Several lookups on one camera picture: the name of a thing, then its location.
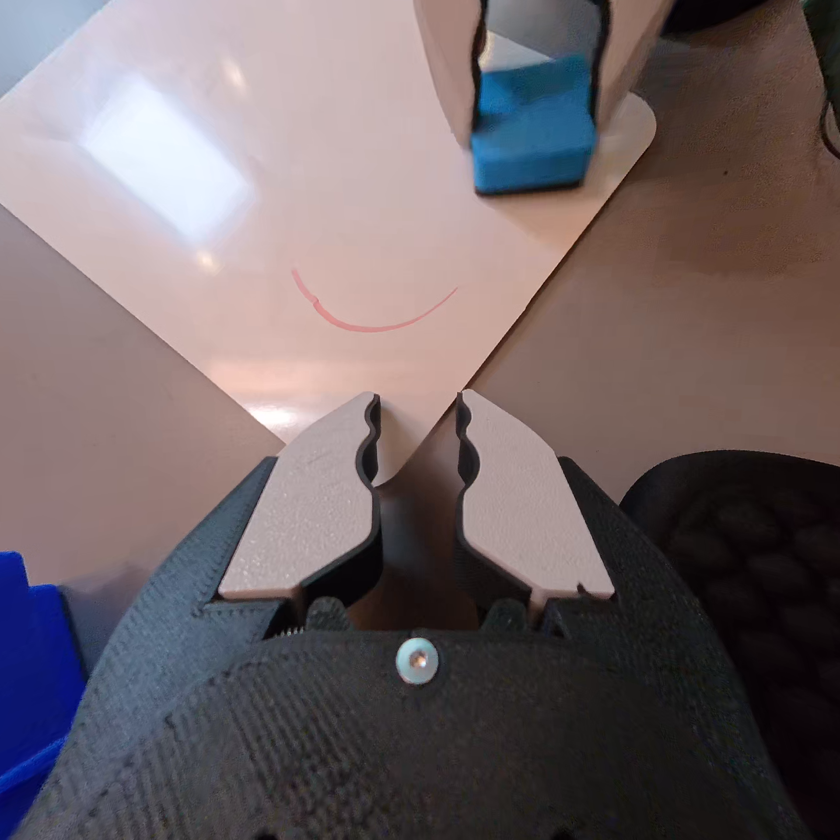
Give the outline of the small white whiteboard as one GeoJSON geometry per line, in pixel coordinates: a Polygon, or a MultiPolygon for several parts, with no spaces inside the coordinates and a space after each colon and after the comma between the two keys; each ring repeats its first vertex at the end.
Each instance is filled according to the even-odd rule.
{"type": "Polygon", "coordinates": [[[656,128],[484,198],[412,2],[111,2],[2,97],[2,205],[286,443],[377,393],[382,484],[656,128]]]}

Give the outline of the blue plastic bin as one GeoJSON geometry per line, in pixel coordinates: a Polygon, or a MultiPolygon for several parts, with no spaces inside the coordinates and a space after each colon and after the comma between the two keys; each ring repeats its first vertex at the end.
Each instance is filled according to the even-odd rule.
{"type": "Polygon", "coordinates": [[[31,585],[23,557],[1,552],[1,838],[46,782],[85,686],[63,592],[31,585]]]}

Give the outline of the blue whiteboard eraser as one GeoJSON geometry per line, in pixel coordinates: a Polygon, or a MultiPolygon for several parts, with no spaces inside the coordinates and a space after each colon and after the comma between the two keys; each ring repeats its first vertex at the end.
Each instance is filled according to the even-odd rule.
{"type": "Polygon", "coordinates": [[[592,70],[581,54],[481,71],[470,138],[474,186],[483,196],[583,183],[596,145],[592,70]]]}

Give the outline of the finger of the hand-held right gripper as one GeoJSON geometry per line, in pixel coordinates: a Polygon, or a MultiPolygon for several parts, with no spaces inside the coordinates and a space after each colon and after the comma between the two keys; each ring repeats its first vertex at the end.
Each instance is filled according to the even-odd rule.
{"type": "Polygon", "coordinates": [[[600,2],[592,62],[592,117],[606,127],[635,83],[662,32],[673,1],[600,2]]]}
{"type": "Polygon", "coordinates": [[[413,7],[437,99],[467,150],[478,113],[487,1],[415,1],[413,7]]]}

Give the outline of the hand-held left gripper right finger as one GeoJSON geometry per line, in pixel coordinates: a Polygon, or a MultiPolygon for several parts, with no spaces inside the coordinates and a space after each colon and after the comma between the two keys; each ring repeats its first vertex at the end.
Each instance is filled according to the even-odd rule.
{"type": "Polygon", "coordinates": [[[479,614],[507,604],[535,625],[557,602],[607,609],[616,587],[551,446],[473,390],[455,419],[455,572],[479,614]]]}

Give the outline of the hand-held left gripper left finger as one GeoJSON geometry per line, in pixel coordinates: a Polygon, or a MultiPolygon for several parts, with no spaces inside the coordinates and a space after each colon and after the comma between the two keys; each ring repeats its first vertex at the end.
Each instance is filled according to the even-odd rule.
{"type": "Polygon", "coordinates": [[[284,602],[303,617],[319,598],[348,607],[375,588],[381,433],[381,398],[363,392],[280,451],[217,588],[221,601],[284,602]]]}

